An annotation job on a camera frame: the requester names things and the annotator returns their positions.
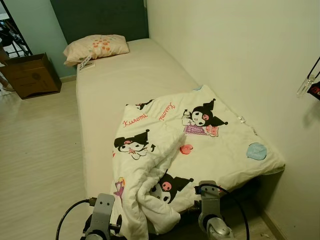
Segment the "cardboard box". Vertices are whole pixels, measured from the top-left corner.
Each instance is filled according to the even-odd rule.
[[[61,81],[47,55],[12,58],[0,72],[22,99],[60,93]]]

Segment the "white fitted sheet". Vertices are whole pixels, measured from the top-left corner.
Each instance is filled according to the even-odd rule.
[[[151,39],[128,43],[130,53],[94,60],[77,70],[85,187],[88,197],[109,193],[112,151],[126,104],[145,103],[198,87],[164,49]]]

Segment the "wooden floor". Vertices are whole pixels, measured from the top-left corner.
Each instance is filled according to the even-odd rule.
[[[61,93],[26,100],[0,93],[0,239],[53,240],[66,209],[85,197],[76,81],[64,83]],[[251,239],[274,240],[251,205],[245,209]],[[238,239],[245,239],[240,212],[224,214]],[[87,217],[86,205],[71,211],[60,239],[79,240]],[[191,230],[206,239],[197,225]],[[189,239],[185,233],[165,238]]]

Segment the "dark green headboard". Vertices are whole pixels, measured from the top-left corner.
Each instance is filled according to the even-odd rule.
[[[144,0],[50,0],[68,44],[89,35],[149,37]]]

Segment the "white comforter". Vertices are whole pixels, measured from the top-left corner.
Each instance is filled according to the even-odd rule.
[[[193,187],[200,181],[230,190],[284,169],[280,157],[205,85],[135,107],[125,109],[113,152],[112,219],[122,214],[120,233],[129,240],[148,239],[146,218],[157,233],[169,231],[178,212],[197,199]],[[147,135],[147,142],[137,134]]]

